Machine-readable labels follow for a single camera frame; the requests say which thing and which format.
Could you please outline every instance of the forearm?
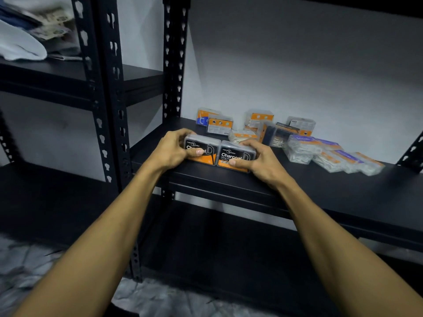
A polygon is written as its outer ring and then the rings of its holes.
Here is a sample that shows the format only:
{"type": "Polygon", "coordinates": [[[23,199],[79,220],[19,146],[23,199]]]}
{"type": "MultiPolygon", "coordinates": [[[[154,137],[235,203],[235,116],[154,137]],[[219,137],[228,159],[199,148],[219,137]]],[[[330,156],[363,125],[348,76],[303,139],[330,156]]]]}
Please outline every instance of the forearm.
{"type": "Polygon", "coordinates": [[[130,184],[37,284],[21,316],[102,316],[130,260],[161,171],[145,164],[130,184]]]}
{"type": "Polygon", "coordinates": [[[423,300],[292,180],[279,185],[306,251],[346,316],[422,316],[423,300]]]}

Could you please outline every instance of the product packaging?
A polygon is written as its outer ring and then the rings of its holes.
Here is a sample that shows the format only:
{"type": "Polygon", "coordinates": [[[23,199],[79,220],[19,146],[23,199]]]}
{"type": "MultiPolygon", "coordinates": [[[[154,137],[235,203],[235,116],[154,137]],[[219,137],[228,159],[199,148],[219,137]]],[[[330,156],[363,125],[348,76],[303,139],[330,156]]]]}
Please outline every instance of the product packaging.
{"type": "Polygon", "coordinates": [[[317,141],[319,141],[322,146],[323,149],[325,150],[343,150],[343,148],[340,146],[339,143],[333,142],[333,141],[327,141],[327,140],[323,140],[323,139],[318,139],[316,138],[317,141]]]}
{"type": "Polygon", "coordinates": [[[224,168],[238,170],[242,172],[250,172],[248,169],[237,168],[229,164],[229,160],[233,158],[254,160],[256,159],[256,150],[249,146],[242,146],[238,143],[231,143],[229,141],[222,141],[219,149],[217,165],[224,168]]]}
{"type": "Polygon", "coordinates": [[[291,127],[299,128],[299,134],[301,136],[311,136],[316,122],[311,119],[289,116],[286,124],[290,125],[291,127]]]}
{"type": "Polygon", "coordinates": [[[323,151],[322,144],[308,136],[290,135],[287,144],[296,153],[318,155],[323,151]]]}
{"type": "Polygon", "coordinates": [[[288,160],[296,164],[309,164],[314,156],[313,154],[296,153],[288,145],[285,145],[282,149],[288,157],[288,160]]]}
{"type": "Polygon", "coordinates": [[[361,160],[363,163],[360,164],[360,171],[365,174],[366,176],[374,176],[379,174],[383,168],[385,167],[384,164],[376,161],[367,155],[364,155],[359,152],[350,153],[353,157],[361,160]]]}
{"type": "Polygon", "coordinates": [[[345,161],[343,164],[343,170],[346,173],[354,173],[360,171],[362,164],[364,163],[360,159],[352,156],[349,153],[346,153],[343,150],[333,150],[332,153],[345,161]]]}
{"type": "Polygon", "coordinates": [[[221,114],[217,116],[210,116],[207,133],[229,136],[233,125],[234,120],[231,117],[222,116],[221,114]]]}
{"type": "Polygon", "coordinates": [[[207,127],[207,125],[209,124],[209,116],[215,116],[219,114],[221,114],[221,112],[217,110],[199,108],[197,111],[197,119],[195,123],[207,127]]]}
{"type": "Polygon", "coordinates": [[[329,150],[322,151],[319,155],[314,155],[313,161],[330,173],[344,170],[344,164],[346,163],[345,160],[329,150]]]}
{"type": "Polygon", "coordinates": [[[209,164],[214,166],[217,163],[217,153],[219,151],[221,141],[219,139],[200,136],[198,134],[189,134],[185,137],[185,149],[198,149],[204,150],[204,154],[199,157],[189,158],[190,160],[209,164]]]}
{"type": "Polygon", "coordinates": [[[229,133],[229,141],[233,143],[240,143],[247,139],[258,139],[258,136],[251,130],[234,130],[229,133]]]}
{"type": "Polygon", "coordinates": [[[260,121],[272,121],[273,112],[269,110],[250,109],[245,114],[245,126],[249,130],[257,131],[260,121]]]}
{"type": "Polygon", "coordinates": [[[258,142],[268,146],[271,143],[273,135],[275,134],[275,130],[276,124],[274,124],[272,121],[261,121],[257,128],[258,142]]]}
{"type": "Polygon", "coordinates": [[[284,148],[288,142],[289,136],[292,134],[299,134],[299,129],[291,127],[290,125],[285,125],[281,122],[276,122],[276,129],[270,140],[270,146],[284,148]]]}

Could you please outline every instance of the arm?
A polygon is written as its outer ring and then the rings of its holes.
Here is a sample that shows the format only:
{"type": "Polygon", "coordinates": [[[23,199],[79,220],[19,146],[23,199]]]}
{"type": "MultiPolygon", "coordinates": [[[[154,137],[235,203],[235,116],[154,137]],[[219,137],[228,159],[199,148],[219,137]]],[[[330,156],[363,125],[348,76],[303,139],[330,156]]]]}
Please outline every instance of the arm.
{"type": "Polygon", "coordinates": [[[234,160],[276,189],[286,204],[311,262],[343,314],[423,316],[423,299],[387,264],[319,208],[279,163],[270,147],[247,140],[254,161],[234,160]]]}
{"type": "Polygon", "coordinates": [[[161,174],[202,149],[180,148],[192,131],[170,131],[130,184],[40,280],[14,317],[102,316],[130,260],[161,174]]]}

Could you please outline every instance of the hand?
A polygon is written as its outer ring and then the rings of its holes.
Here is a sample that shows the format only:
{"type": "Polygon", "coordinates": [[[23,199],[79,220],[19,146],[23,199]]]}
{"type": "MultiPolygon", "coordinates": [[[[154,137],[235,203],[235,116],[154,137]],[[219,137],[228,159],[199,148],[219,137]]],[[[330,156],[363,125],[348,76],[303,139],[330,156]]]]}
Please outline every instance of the hand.
{"type": "Polygon", "coordinates": [[[195,134],[189,129],[179,129],[177,131],[168,131],[160,139],[156,149],[152,152],[145,163],[153,164],[162,172],[175,168],[184,159],[188,157],[198,157],[204,153],[201,148],[183,149],[184,138],[189,134],[195,134]]]}
{"type": "Polygon", "coordinates": [[[253,139],[242,141],[241,145],[250,146],[256,149],[258,157],[256,160],[251,161],[230,159],[229,164],[231,166],[251,170],[258,179],[267,183],[272,189],[276,189],[280,185],[289,185],[294,182],[293,178],[280,164],[270,147],[258,143],[253,139]]]}

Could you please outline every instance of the floor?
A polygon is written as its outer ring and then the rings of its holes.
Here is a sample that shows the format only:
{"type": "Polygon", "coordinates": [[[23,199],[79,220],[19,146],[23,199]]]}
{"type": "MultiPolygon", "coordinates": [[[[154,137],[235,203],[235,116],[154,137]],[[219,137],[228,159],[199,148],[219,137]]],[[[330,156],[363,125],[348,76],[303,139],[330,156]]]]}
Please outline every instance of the floor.
{"type": "MultiPolygon", "coordinates": [[[[62,252],[17,242],[0,235],[0,317],[11,316],[62,252]]],[[[146,279],[122,278],[113,296],[116,306],[141,317],[272,317],[242,305],[227,303],[146,279]]]]}

